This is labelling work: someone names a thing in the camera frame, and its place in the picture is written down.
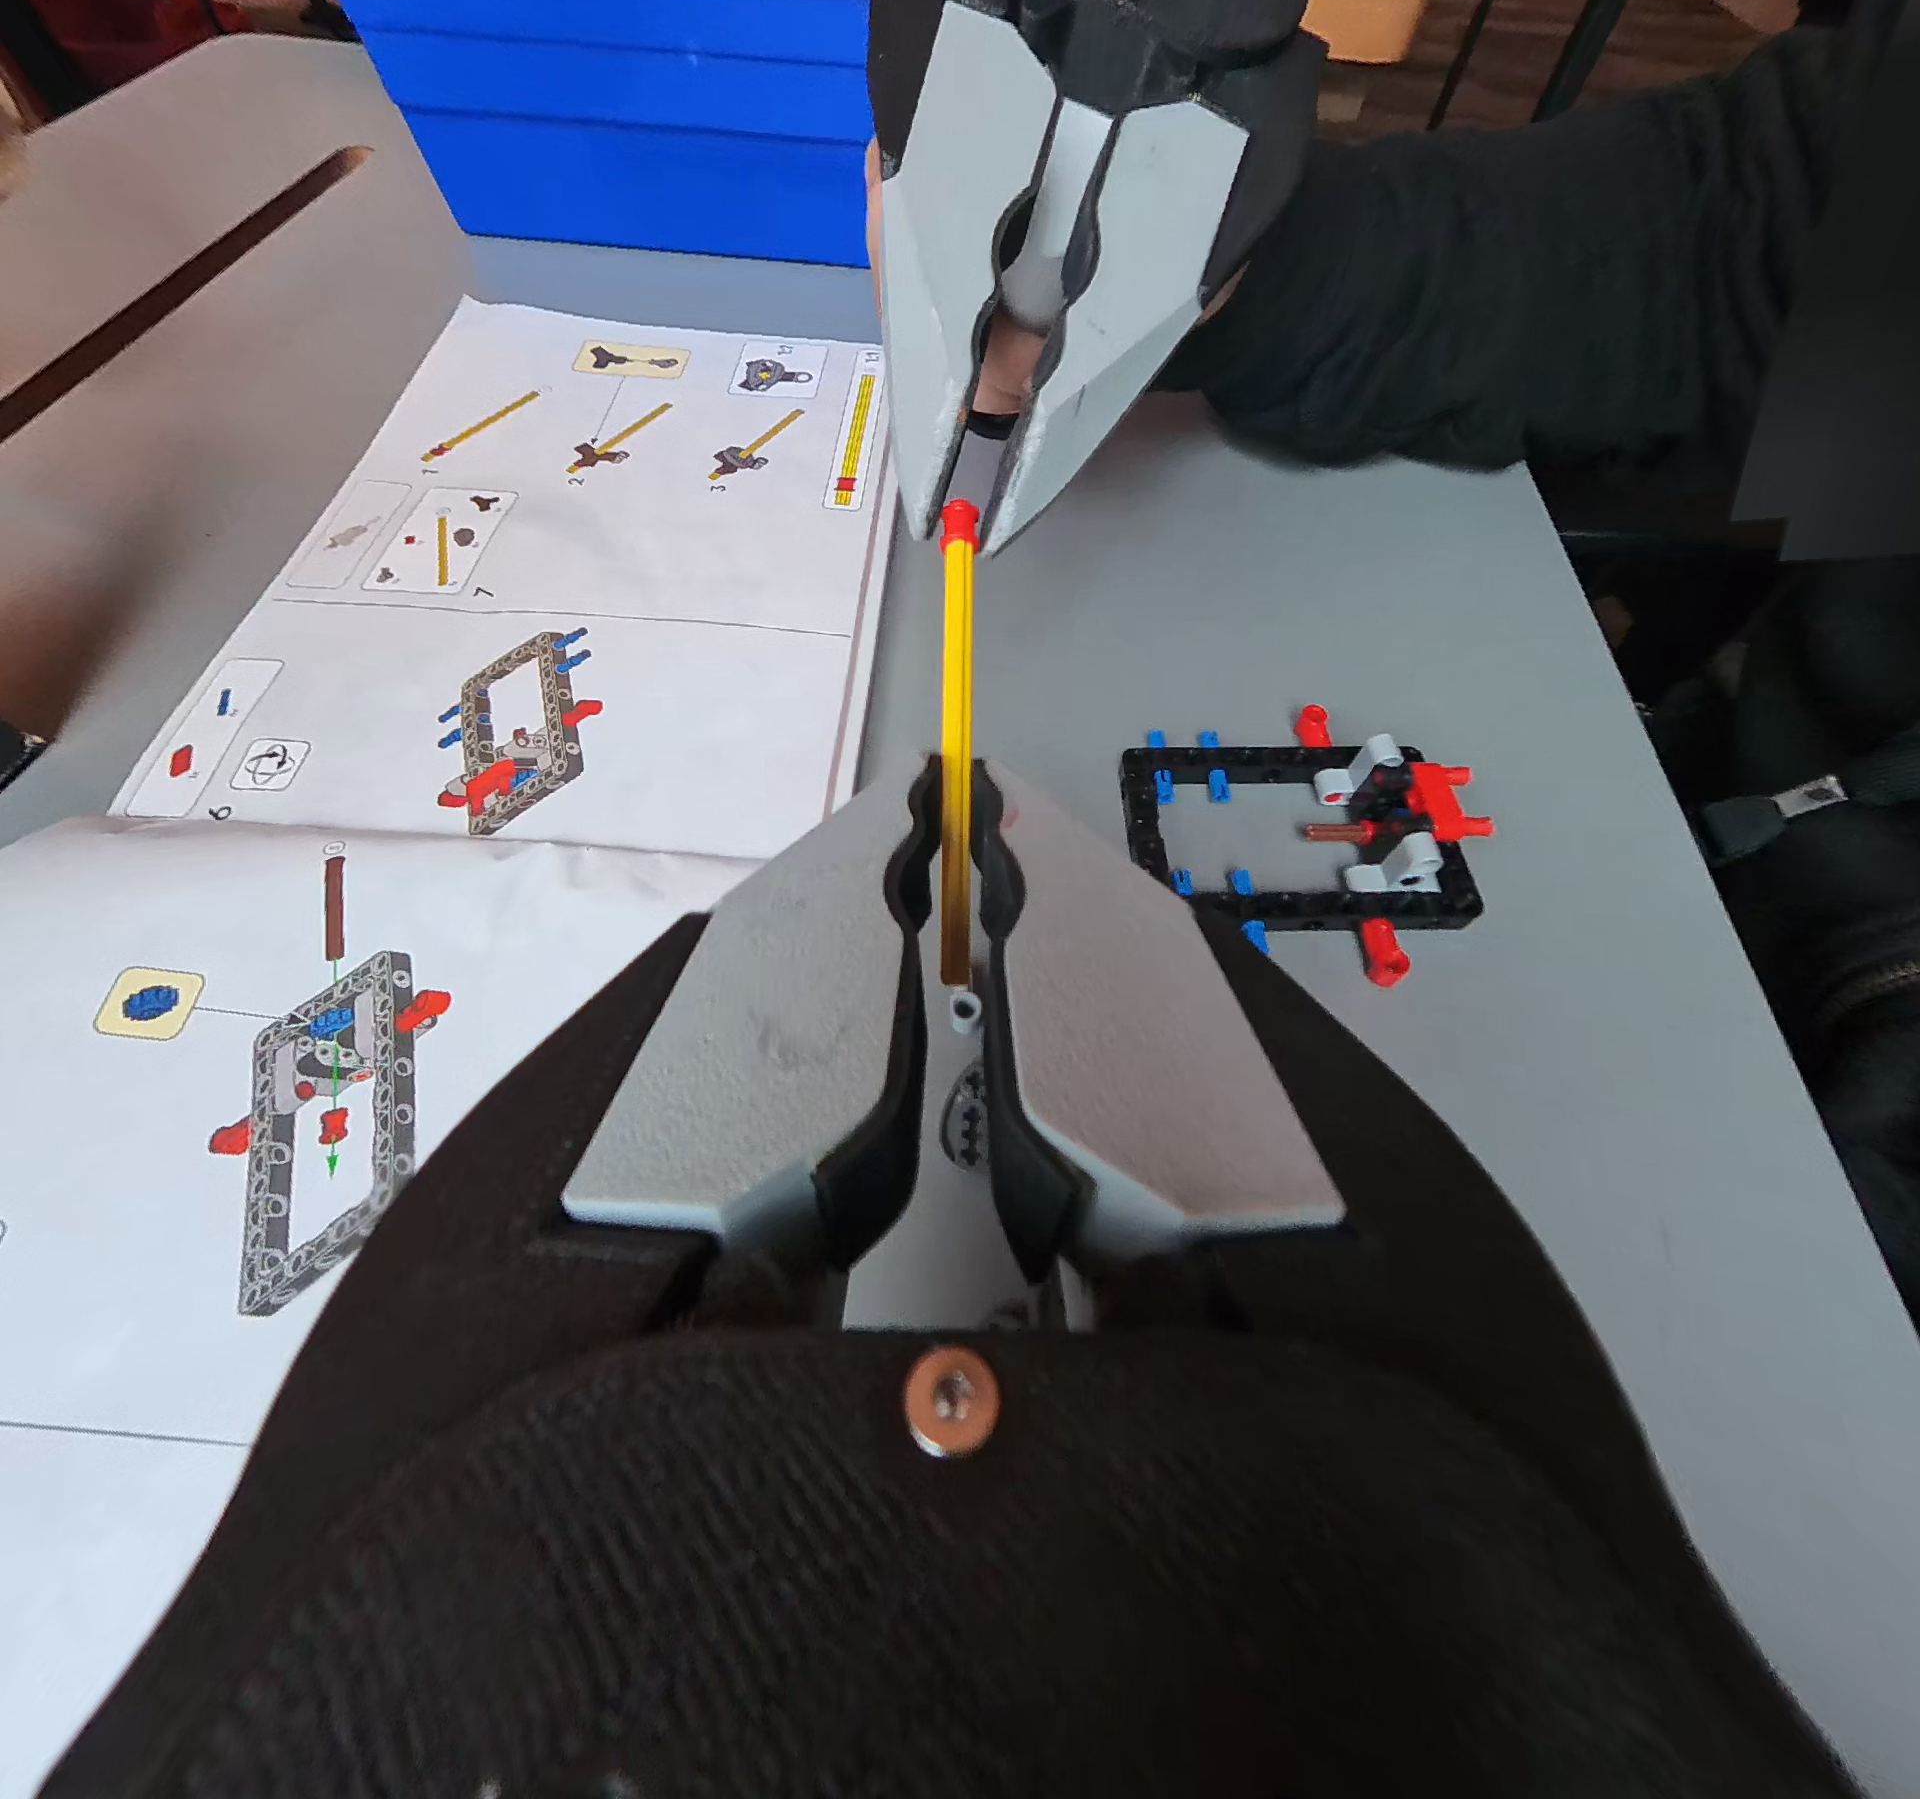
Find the yellow lego axle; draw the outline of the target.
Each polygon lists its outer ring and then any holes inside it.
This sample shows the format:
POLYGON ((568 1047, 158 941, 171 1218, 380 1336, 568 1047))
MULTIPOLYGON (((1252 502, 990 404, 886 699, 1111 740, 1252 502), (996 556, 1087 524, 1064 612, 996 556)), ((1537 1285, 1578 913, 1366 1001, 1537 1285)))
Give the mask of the yellow lego axle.
POLYGON ((970 984, 971 973, 971 722, 973 580, 977 550, 955 545, 944 556, 942 660, 942 978, 970 984))

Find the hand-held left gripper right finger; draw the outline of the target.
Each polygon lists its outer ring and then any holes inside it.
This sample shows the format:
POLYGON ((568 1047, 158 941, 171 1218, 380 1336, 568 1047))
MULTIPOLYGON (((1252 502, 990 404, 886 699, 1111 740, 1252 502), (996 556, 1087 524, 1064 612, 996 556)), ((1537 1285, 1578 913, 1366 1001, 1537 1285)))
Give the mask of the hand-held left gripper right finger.
POLYGON ((996 1213, 1029 1282, 1345 1205, 1195 908, 973 766, 996 1213))

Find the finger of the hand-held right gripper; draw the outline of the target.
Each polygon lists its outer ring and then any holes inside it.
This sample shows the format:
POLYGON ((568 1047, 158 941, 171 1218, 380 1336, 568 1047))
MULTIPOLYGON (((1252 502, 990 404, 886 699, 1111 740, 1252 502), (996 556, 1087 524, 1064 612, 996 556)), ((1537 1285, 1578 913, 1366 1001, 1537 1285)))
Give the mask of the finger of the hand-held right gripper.
POLYGON ((897 489, 940 526, 997 296, 996 245, 1035 182, 1059 102, 1012 22, 947 2, 893 177, 882 184, 882 322, 897 489))
POLYGON ((997 469, 986 552, 1051 506, 1198 322, 1245 145, 1247 132, 1198 102, 1117 119, 1063 258, 1061 312, 997 469))

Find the black lego frame assembly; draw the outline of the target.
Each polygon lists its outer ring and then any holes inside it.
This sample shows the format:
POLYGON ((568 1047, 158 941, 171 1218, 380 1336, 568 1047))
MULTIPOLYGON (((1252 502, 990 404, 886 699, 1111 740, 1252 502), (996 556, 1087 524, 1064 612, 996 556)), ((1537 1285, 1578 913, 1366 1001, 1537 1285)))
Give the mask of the black lego frame assembly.
POLYGON ((1299 707, 1284 744, 1236 744, 1213 727, 1172 744, 1163 729, 1148 729, 1118 753, 1117 783, 1133 863, 1256 949, 1278 934, 1342 934, 1368 978, 1396 988, 1409 971, 1405 936, 1466 928, 1485 911, 1468 844, 1492 839, 1498 824, 1463 802, 1472 766, 1431 761, 1390 731, 1340 742, 1321 703, 1299 707), (1317 817, 1301 837, 1355 856, 1329 885, 1306 891, 1262 889, 1237 863, 1219 882, 1197 878, 1169 859, 1163 824, 1187 787, 1211 805, 1256 789, 1304 789, 1317 817))

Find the blue plastic bin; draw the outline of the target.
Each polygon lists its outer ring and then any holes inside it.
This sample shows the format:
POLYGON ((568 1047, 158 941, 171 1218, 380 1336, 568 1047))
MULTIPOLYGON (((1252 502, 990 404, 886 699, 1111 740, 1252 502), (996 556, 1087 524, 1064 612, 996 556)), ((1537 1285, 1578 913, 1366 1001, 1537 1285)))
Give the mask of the blue plastic bin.
POLYGON ((341 4, 467 232, 869 260, 869 0, 341 4))

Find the black zippered bag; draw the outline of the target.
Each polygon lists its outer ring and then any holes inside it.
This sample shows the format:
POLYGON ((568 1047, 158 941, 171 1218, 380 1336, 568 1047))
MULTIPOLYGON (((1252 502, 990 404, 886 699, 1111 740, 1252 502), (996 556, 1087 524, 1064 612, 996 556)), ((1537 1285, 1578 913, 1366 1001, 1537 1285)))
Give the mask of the black zippered bag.
POLYGON ((1917 1317, 1917 705, 1835 718, 1686 684, 1647 731, 1917 1317))

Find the white lego instruction booklet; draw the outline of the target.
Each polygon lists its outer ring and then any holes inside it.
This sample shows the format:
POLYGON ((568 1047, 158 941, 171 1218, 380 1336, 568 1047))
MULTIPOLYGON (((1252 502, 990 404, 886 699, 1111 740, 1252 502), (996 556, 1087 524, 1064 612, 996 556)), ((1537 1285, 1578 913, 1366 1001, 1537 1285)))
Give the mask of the white lego instruction booklet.
POLYGON ((467 301, 108 815, 4 852, 4 1795, 458 1120, 851 794, 886 424, 873 346, 467 301))

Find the person's black clothing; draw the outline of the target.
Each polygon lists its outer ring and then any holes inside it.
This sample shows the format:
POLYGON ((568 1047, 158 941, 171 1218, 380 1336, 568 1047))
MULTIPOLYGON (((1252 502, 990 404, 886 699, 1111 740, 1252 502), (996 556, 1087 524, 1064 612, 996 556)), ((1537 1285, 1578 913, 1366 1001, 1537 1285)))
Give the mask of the person's black clothing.
POLYGON ((1563 541, 1688 802, 1799 785, 1917 727, 1913 556, 1783 563, 1654 536, 1563 541))

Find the person's right forearm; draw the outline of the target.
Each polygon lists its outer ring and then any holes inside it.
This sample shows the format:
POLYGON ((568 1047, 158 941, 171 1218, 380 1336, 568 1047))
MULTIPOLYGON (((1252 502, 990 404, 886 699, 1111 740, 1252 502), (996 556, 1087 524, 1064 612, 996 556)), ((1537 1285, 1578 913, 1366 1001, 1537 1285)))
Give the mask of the person's right forearm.
POLYGON ((1316 141, 1157 385, 1317 465, 1732 476, 1902 4, 1522 128, 1316 141))

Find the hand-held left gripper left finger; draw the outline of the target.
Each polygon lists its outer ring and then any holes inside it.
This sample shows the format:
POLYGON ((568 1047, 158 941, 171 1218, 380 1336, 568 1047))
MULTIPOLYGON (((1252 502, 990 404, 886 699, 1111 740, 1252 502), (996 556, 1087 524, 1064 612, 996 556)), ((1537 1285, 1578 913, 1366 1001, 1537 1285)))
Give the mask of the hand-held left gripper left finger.
POLYGON ((564 1187, 575 1220, 849 1267, 917 1177, 942 763, 730 891, 564 1187))

